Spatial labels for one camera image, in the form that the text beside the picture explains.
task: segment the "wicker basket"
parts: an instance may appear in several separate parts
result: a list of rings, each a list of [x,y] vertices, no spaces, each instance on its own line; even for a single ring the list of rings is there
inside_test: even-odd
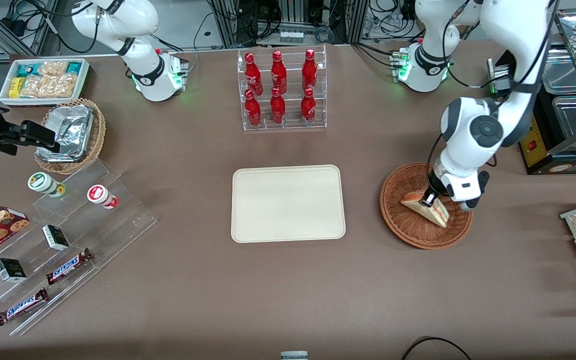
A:
[[[439,196],[450,214],[448,224],[443,228],[400,203],[404,195],[425,191],[427,187],[425,162],[400,166],[388,175],[381,187],[381,214],[390,230],[410,245],[421,249],[448,248],[466,235],[473,221],[473,212],[461,210],[459,203],[447,196]]]
[[[34,160],[39,164],[39,166],[51,173],[58,173],[62,175],[70,175],[75,173],[75,171],[83,168],[89,162],[99,157],[101,153],[101,148],[104,146],[104,136],[106,135],[106,120],[104,119],[104,114],[101,113],[99,107],[92,101],[86,98],[78,98],[77,100],[67,101],[62,104],[57,105],[57,107],[74,107],[75,105],[86,105],[94,111],[94,119],[92,123],[92,129],[90,130],[90,140],[88,142],[88,151],[86,157],[80,162],[47,162],[39,159],[37,155],[34,156]],[[41,125],[46,125],[48,120],[48,114],[43,117]]]

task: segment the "yellow panel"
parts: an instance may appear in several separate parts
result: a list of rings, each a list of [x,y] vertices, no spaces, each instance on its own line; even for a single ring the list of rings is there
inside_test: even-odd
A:
[[[539,127],[537,127],[534,115],[532,116],[530,127],[531,130],[528,132],[528,135],[526,135],[522,141],[519,141],[521,152],[523,153],[523,157],[526,159],[526,164],[528,164],[529,167],[534,166],[547,155],[546,146],[544,146],[542,134],[539,132]],[[529,147],[531,142],[534,142],[535,145],[537,145],[533,150],[530,150]]]

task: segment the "table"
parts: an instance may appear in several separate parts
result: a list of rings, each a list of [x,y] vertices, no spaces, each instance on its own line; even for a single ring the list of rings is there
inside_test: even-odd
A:
[[[423,335],[479,360],[576,358],[576,248],[558,217],[576,208],[576,175],[528,176],[518,148],[504,148],[466,237],[413,248],[382,219],[382,181],[426,161],[447,104],[483,92],[448,79],[415,93],[350,46],[327,51],[328,128],[288,134],[242,130],[236,51],[200,53],[188,91],[162,103],[135,91],[119,57],[89,57],[86,96],[107,121],[101,157],[160,220],[26,335],[0,331],[0,358],[268,360],[307,350],[313,360],[380,360]],[[485,60],[501,53],[464,41],[454,72],[482,84]],[[39,168],[33,151],[0,154],[0,205],[23,210],[39,197],[26,187]],[[316,164],[341,171],[343,238],[231,239],[236,170]],[[439,344],[415,351],[410,359],[459,359]]]

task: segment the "acrylic bottle rack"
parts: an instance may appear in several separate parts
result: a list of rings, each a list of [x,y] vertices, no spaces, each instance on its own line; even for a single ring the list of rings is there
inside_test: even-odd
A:
[[[315,120],[313,125],[302,125],[302,99],[304,98],[304,89],[302,88],[302,66],[306,60],[306,50],[315,51],[315,63],[317,63],[317,84],[313,89],[313,98],[317,103],[315,107]],[[261,107],[261,126],[252,127],[246,116],[244,102],[246,100],[244,91],[248,88],[246,82],[246,61],[244,55],[253,53],[254,62],[261,71],[261,84],[263,94],[256,100]],[[270,99],[272,98],[271,90],[273,81],[270,69],[273,66],[272,53],[265,48],[240,50],[237,53],[237,77],[239,86],[239,100],[241,103],[241,118],[245,131],[263,132],[267,130],[308,130],[326,128],[327,119],[327,55],[325,46],[311,47],[282,47],[281,57],[286,66],[286,75],[288,80],[288,91],[283,94],[286,104],[286,116],[282,125],[277,125],[272,119],[270,109]]]

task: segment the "coca-cola bottle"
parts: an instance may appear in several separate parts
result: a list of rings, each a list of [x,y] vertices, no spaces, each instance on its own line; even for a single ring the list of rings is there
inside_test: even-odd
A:
[[[277,86],[272,88],[270,109],[272,109],[272,121],[277,125],[283,125],[284,120],[286,120],[286,101],[284,101],[281,90]]]
[[[307,88],[303,92],[301,100],[301,123],[304,126],[311,126],[315,123],[315,107],[317,103],[313,98],[313,88]]]
[[[261,107],[259,107],[259,102],[256,100],[252,89],[246,89],[244,95],[246,96],[244,108],[246,109],[246,116],[250,126],[258,128],[261,126]]]
[[[248,88],[254,91],[254,95],[261,96],[264,93],[264,87],[261,84],[261,71],[259,66],[255,63],[255,56],[248,52],[245,55],[246,59],[246,82]]]
[[[272,51],[272,86],[278,87],[281,94],[288,91],[288,76],[286,76],[286,65],[282,61],[282,52],[279,50]]]
[[[309,48],[306,50],[306,61],[301,68],[301,87],[304,91],[309,87],[317,85],[317,63],[315,63],[315,50]]]

